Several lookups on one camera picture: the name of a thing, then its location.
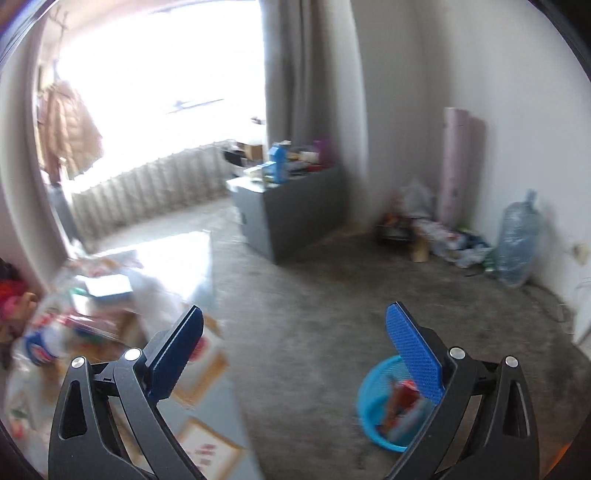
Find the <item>metal pivot screw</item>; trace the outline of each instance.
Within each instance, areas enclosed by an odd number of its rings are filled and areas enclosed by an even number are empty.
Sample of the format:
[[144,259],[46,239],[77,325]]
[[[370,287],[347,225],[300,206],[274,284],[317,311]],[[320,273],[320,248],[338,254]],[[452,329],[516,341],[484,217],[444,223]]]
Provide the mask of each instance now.
[[73,368],[80,368],[82,365],[84,365],[84,357],[82,356],[77,356],[74,360],[72,360],[72,367]]
[[130,348],[125,352],[124,358],[129,361],[137,360],[142,355],[139,348]]
[[462,360],[466,356],[466,352],[457,346],[449,350],[449,354],[456,360]]
[[511,368],[516,368],[519,365],[519,362],[514,356],[508,356],[505,358],[505,363],[509,365]]

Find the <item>plastic bottle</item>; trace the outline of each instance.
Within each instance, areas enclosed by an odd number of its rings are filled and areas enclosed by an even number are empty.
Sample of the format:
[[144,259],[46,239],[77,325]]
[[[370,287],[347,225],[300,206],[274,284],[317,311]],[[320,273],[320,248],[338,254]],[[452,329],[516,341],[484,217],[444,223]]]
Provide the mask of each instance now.
[[269,149],[269,160],[273,162],[273,181],[275,183],[287,182],[287,175],[285,173],[285,164],[287,162],[288,148],[291,142],[284,141],[281,143],[273,143]]
[[528,279],[540,236],[541,218],[534,209],[536,192],[527,191],[524,202],[507,207],[496,248],[496,270],[503,283],[521,287]]
[[53,363],[66,354],[66,341],[70,329],[54,320],[25,337],[25,350],[35,365]]

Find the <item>hanging jacket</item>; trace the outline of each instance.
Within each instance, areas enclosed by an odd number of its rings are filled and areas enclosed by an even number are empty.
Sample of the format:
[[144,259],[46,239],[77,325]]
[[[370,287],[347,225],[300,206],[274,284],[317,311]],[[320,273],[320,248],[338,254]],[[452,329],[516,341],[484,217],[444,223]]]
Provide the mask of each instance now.
[[60,165],[70,180],[103,156],[102,137],[84,102],[66,80],[48,89],[46,170],[52,183],[59,181]]

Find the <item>electrical outlet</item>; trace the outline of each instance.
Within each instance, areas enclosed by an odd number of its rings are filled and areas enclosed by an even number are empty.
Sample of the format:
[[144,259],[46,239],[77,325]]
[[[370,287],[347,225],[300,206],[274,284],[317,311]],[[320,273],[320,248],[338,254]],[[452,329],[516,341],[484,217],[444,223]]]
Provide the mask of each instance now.
[[580,265],[586,265],[591,251],[586,244],[576,244],[573,246],[573,257]]

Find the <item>white wall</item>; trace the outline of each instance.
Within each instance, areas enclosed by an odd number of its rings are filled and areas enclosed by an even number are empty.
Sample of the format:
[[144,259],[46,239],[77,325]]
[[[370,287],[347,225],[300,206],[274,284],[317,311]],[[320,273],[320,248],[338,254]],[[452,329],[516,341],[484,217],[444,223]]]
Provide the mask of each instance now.
[[427,72],[414,0],[351,0],[365,85],[369,148],[367,220],[428,160]]
[[349,180],[350,219],[364,225],[369,197],[368,127],[355,20],[348,0],[323,0],[322,14],[332,149]]
[[546,226],[535,276],[572,302],[575,286],[591,276],[568,253],[575,242],[591,242],[589,79],[550,21],[525,0],[417,0],[417,12],[433,171],[441,108],[470,110],[482,122],[467,219],[496,242],[505,207],[536,189]]
[[34,145],[27,128],[26,75],[32,33],[9,59],[0,78],[0,257],[14,263],[37,292],[42,292],[65,260],[65,249],[42,207],[33,166]]

